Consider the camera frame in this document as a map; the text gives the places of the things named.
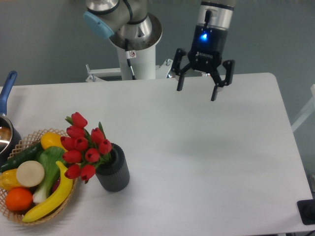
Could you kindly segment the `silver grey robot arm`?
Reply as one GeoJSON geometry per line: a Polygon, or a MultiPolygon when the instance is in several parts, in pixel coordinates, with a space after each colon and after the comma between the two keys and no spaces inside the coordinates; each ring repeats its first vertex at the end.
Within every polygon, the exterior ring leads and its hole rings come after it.
{"type": "Polygon", "coordinates": [[[174,76],[181,90],[189,70],[208,74],[218,91],[232,82],[234,60],[222,60],[233,0],[203,0],[189,51],[176,50],[172,60],[156,65],[156,45],[162,36],[161,23],[148,12],[145,0],[88,0],[83,18],[99,37],[117,48],[123,80],[147,80],[174,76]]]}

